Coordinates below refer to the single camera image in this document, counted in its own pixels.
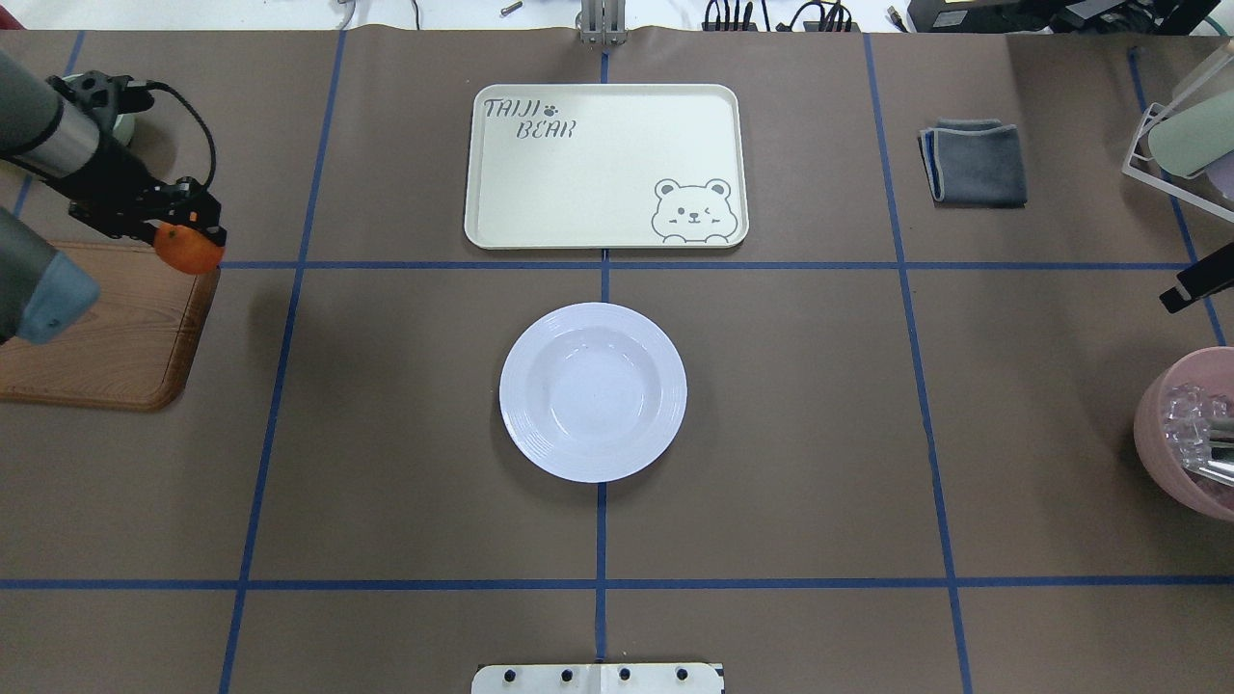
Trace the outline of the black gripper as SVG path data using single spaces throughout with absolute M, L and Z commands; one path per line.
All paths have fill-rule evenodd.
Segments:
M 154 249 L 225 249 L 222 206 L 194 177 L 167 183 L 121 144 L 97 144 L 80 170 L 65 177 L 72 217 L 112 240 Z

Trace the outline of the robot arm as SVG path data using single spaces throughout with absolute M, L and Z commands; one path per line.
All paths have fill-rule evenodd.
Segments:
M 2 163 L 65 203 L 77 224 L 109 240 L 149 246 L 176 272 L 216 270 L 228 249 L 222 206 L 211 191 L 218 149 L 204 117 L 176 88 L 84 70 L 39 78 L 2 56 Z M 121 122 L 165 93 L 204 135 L 204 179 L 157 177 L 121 136 Z M 2 341 L 44 345 L 100 299 L 101 288 L 70 254 L 2 210 Z

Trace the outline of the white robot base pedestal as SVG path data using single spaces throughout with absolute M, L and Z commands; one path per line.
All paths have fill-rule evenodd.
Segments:
M 705 662 L 484 666 L 471 693 L 724 693 L 723 666 Z

